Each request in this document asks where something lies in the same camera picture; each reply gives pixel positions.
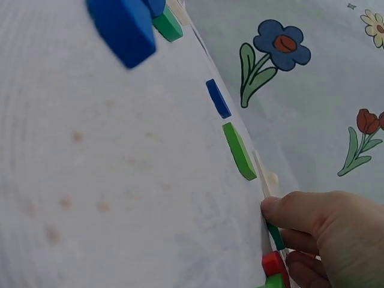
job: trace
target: orange flower center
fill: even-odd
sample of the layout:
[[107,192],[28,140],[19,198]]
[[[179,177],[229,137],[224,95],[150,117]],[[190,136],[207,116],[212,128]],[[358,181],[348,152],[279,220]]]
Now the orange flower center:
[[377,25],[376,26],[376,29],[380,32],[380,33],[384,33],[384,28],[382,25]]
[[295,40],[286,35],[280,35],[276,37],[274,46],[278,51],[283,53],[290,53],[295,51],[298,48]]

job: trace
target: blue foam piece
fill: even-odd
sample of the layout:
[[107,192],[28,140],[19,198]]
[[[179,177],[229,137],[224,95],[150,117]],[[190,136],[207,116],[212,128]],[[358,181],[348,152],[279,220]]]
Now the blue foam piece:
[[166,7],[166,0],[143,0],[151,12],[152,18],[162,15]]
[[155,53],[152,17],[142,0],[86,0],[86,5],[100,36],[126,67]]
[[215,104],[217,112],[223,119],[230,117],[232,114],[227,106],[226,101],[223,98],[216,82],[214,79],[208,80],[206,82],[206,87],[208,88],[208,92],[211,96],[212,101]]

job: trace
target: green foam block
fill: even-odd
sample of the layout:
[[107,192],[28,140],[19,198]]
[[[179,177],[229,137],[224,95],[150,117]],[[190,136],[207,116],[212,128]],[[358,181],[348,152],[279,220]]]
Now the green foam block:
[[278,228],[272,224],[269,224],[268,222],[266,222],[266,227],[268,228],[268,231],[270,232],[272,238],[275,241],[276,249],[279,251],[285,249],[286,246]]
[[275,274],[266,279],[265,284],[256,288],[285,288],[283,275]]
[[241,175],[249,181],[255,179],[257,177],[256,171],[241,136],[231,122],[224,124],[223,130]]
[[183,36],[182,28],[168,5],[166,5],[163,14],[154,18],[152,23],[169,42],[174,42]]

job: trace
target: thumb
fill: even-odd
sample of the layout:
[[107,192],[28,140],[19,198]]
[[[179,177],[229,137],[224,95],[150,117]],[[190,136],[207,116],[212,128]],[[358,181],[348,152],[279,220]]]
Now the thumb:
[[265,220],[284,229],[309,233],[319,231],[337,207],[335,198],[344,192],[292,192],[283,198],[268,197],[261,204]]

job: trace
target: yellow flower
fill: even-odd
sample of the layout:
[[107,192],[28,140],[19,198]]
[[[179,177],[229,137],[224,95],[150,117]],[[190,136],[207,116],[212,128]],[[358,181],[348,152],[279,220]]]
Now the yellow flower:
[[365,15],[360,16],[361,20],[367,24],[365,27],[365,33],[368,36],[373,37],[373,43],[377,48],[384,48],[384,23],[383,16],[379,13],[375,15],[371,10],[366,10]]

